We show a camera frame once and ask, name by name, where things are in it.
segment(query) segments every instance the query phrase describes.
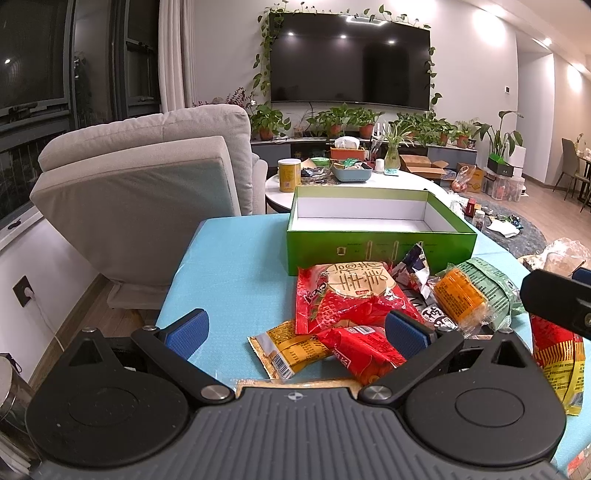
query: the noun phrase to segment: red snack bag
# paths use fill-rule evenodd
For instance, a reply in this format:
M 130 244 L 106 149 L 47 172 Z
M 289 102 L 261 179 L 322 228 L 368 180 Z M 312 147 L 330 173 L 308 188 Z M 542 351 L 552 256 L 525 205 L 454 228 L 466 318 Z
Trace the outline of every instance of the red snack bag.
M 339 327 L 316 336 L 362 385 L 368 385 L 406 361 L 379 330 L 367 326 Z
M 565 412 L 579 415 L 583 406 L 583 339 L 537 315 L 530 315 L 530 323 L 535 361 L 544 371 Z
M 383 262 L 351 262 L 300 269 L 295 293 L 295 332 L 318 333 L 343 320 L 384 326 L 390 310 L 421 321 Z

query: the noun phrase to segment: gray armchair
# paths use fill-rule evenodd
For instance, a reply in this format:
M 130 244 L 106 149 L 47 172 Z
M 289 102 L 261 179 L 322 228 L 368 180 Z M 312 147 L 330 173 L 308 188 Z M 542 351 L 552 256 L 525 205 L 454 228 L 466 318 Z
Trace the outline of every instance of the gray armchair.
M 267 164 L 250 136 L 233 105 L 70 132 L 39 156 L 31 200 L 115 283 L 111 307 L 159 309 L 201 221 L 265 213 Z

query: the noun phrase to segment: clear plastic bag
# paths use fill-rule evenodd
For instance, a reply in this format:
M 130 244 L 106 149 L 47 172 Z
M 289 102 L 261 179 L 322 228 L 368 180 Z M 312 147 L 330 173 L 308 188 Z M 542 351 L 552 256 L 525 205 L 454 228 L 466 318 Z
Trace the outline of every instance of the clear plastic bag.
M 475 165 L 465 165 L 462 167 L 457 173 L 456 179 L 452 182 L 452 190 L 456 193 L 465 192 L 475 172 Z

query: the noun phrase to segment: white round table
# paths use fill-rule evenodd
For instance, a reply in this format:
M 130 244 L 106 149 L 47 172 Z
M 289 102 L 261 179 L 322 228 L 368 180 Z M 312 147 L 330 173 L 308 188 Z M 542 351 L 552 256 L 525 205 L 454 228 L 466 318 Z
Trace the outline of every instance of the white round table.
M 340 183 L 339 187 L 373 187 L 379 189 L 429 190 L 445 205 L 450 206 L 450 196 L 439 185 L 406 171 L 399 171 L 398 176 L 372 172 L 371 178 L 364 183 Z M 291 211 L 293 193 L 279 191 L 279 175 L 273 175 L 265 182 L 265 196 L 269 206 L 278 213 Z

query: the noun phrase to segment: blue gripper pad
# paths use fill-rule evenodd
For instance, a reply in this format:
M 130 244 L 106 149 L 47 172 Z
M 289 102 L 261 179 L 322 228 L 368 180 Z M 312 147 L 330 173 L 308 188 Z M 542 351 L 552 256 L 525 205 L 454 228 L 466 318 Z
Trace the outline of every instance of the blue gripper pad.
M 430 330 L 427 327 L 395 310 L 386 316 L 385 329 L 388 342 L 406 360 L 425 350 L 436 338 L 429 335 Z
M 188 360 L 207 340 L 209 316 L 203 309 L 195 309 L 172 323 L 158 335 L 177 355 Z

